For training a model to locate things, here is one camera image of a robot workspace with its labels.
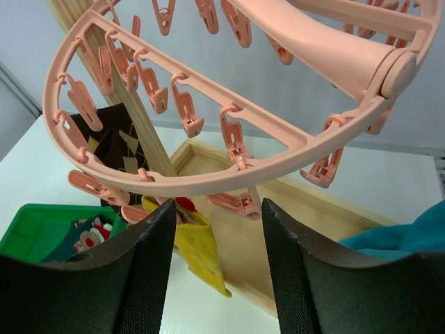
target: pink clothespin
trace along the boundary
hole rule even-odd
[[[94,195],[102,200],[110,202],[114,205],[127,205],[130,201],[130,195],[126,191],[116,189],[112,186],[105,186],[95,178],[79,172],[71,170],[68,174],[68,182],[75,188]]]
[[[240,170],[247,168],[242,156],[238,156],[236,162]],[[233,196],[228,193],[217,193],[206,197],[210,204],[231,214],[243,216],[253,221],[261,219],[261,199],[255,186],[249,187],[247,192],[239,196]]]
[[[209,33],[216,34],[219,29],[214,0],[195,0],[200,17],[204,20]]]
[[[138,175],[141,181],[144,182],[154,182],[154,180],[147,176],[147,171],[144,168],[138,169]],[[155,196],[154,199],[157,201],[158,204],[164,203],[166,200],[169,199],[169,197],[163,197],[163,196]],[[181,217],[176,213],[176,224],[182,224],[183,221]]]
[[[161,114],[167,110],[168,106],[168,89],[167,87],[159,88],[158,79],[151,67],[143,68],[139,55],[146,54],[145,50],[138,50],[134,53],[134,64],[138,71],[140,80],[144,85],[145,92],[148,95],[150,103],[157,114]]]
[[[330,115],[325,121],[323,131],[326,131],[332,122],[337,122],[341,127],[348,121],[339,114]],[[331,160],[329,156],[323,157],[312,166],[309,172],[300,170],[300,175],[312,184],[326,189],[331,185],[332,181],[334,181],[342,154],[343,148],[339,148],[332,153]]]
[[[172,86],[176,108],[187,137],[193,138],[201,133],[204,126],[204,118],[196,116],[195,107],[193,106],[193,100],[190,93],[180,93],[176,87],[177,80],[185,80],[187,78],[188,77],[184,73],[175,74],[170,80],[170,85]]]
[[[54,114],[54,122],[61,126],[76,148],[87,148],[88,143],[69,113],[59,110]]]
[[[113,16],[113,22],[120,26],[119,17],[116,13],[116,10],[114,9],[113,3],[110,0],[106,0],[106,2],[108,4],[108,7],[110,7],[111,15]],[[131,33],[138,37],[140,35],[140,17],[137,15],[133,16],[133,26],[131,27]],[[124,50],[124,54],[127,57],[127,60],[133,61],[134,50],[132,50],[128,45],[122,42],[120,44],[122,46],[122,49]]]
[[[229,158],[234,163],[238,161],[239,156],[243,157],[244,159],[251,159],[253,156],[249,155],[245,148],[243,130],[240,122],[237,120],[233,120],[231,122],[227,121],[225,114],[229,111],[237,112],[238,108],[234,104],[230,104],[228,106],[224,106],[220,110],[221,132]]]
[[[105,33],[105,41],[108,46],[108,50],[111,53],[111,58],[113,59],[116,70],[124,84],[125,89],[130,93],[138,89],[139,79],[138,71],[134,64],[130,65],[125,56],[125,51],[121,48],[116,48],[114,45],[113,37],[115,35],[114,31],[108,31]]]
[[[250,20],[227,0],[221,0],[221,7],[240,46],[249,47],[252,44]]]
[[[101,120],[97,116],[97,109],[93,102],[90,93],[82,81],[75,81],[71,75],[66,72],[60,73],[57,80],[63,78],[63,85],[66,84],[66,79],[70,82],[71,88],[68,91],[68,97],[81,114],[83,120],[93,131],[101,131],[104,128]]]
[[[167,8],[159,9],[158,0],[152,0],[154,14],[158,22],[159,31],[162,35],[167,36],[170,32],[173,20],[173,12],[175,11],[176,0],[169,0]]]
[[[293,54],[291,54],[289,51],[287,51],[285,48],[283,48],[280,44],[277,43],[273,38],[271,38],[268,34],[266,34],[269,42],[271,43],[273,49],[275,50],[275,53],[280,58],[281,62],[285,65],[292,64],[293,61]]]
[[[108,49],[106,47],[99,48],[99,61],[97,61],[90,43],[87,42],[85,36],[78,35],[76,36],[76,40],[78,40],[86,50],[86,63],[92,72],[92,78],[98,89],[102,94],[110,95],[114,91],[114,85],[113,75],[111,73],[111,59]]]
[[[138,209],[137,207],[131,207],[129,205],[123,205],[120,208],[120,213],[122,217],[124,217],[124,219],[132,225],[139,223],[145,217],[150,215],[150,213],[144,210]]]

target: black patterned fabric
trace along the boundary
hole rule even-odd
[[[281,333],[445,333],[444,253],[369,257],[267,199],[263,229]]]
[[[0,333],[159,333],[175,229],[169,200],[65,262],[0,255]]]
[[[103,130],[94,132],[83,118],[72,115],[73,121],[83,137],[102,163],[112,169],[137,174],[139,168],[149,170],[147,159],[136,133],[133,122],[123,103],[97,110],[97,115],[104,126]],[[140,205],[141,195],[130,193],[129,205]],[[101,206],[110,206],[123,220],[120,207],[101,200]]]

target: red object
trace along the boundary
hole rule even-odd
[[[105,240],[108,240],[110,238],[110,234],[111,234],[110,230],[107,230],[106,228],[104,228],[101,225],[94,225],[93,228],[98,230]]]
[[[196,207],[193,204],[192,200],[187,197],[176,197],[176,203],[182,207],[183,209],[190,211],[190,212],[196,212]]]
[[[95,245],[94,241],[90,238],[86,239],[85,242],[88,247],[93,247]]]

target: wooden tray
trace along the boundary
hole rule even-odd
[[[232,165],[226,152],[190,139],[173,154],[171,161],[180,176],[210,173]],[[272,199],[301,223],[336,241],[369,228],[395,224],[286,177],[261,184],[257,189],[261,198]],[[262,222],[228,214],[210,205],[204,196],[192,199],[212,223],[228,288],[276,316]]]

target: cloth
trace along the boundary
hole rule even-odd
[[[72,221],[65,238],[41,263],[65,261],[70,256],[105,242],[110,238],[112,227],[102,215]]]
[[[445,252],[445,201],[422,213],[413,224],[373,228],[340,244],[384,260],[397,260],[415,252]]]
[[[176,226],[175,246],[187,262],[188,270],[223,296],[231,297],[232,293],[225,287],[209,220],[196,210],[191,200],[175,200],[178,214],[183,221]],[[150,196],[143,196],[142,204],[146,212],[152,212],[157,207]]]
[[[72,115],[73,121],[97,158],[105,166],[126,173],[137,174],[139,168],[149,170],[138,134],[125,105],[121,103],[98,109],[97,115],[104,126],[103,130],[98,132],[91,130],[79,114]],[[129,205],[141,206],[142,196],[136,193],[129,194]],[[119,206],[104,200],[100,203],[102,207],[110,206],[122,221],[125,221]]]

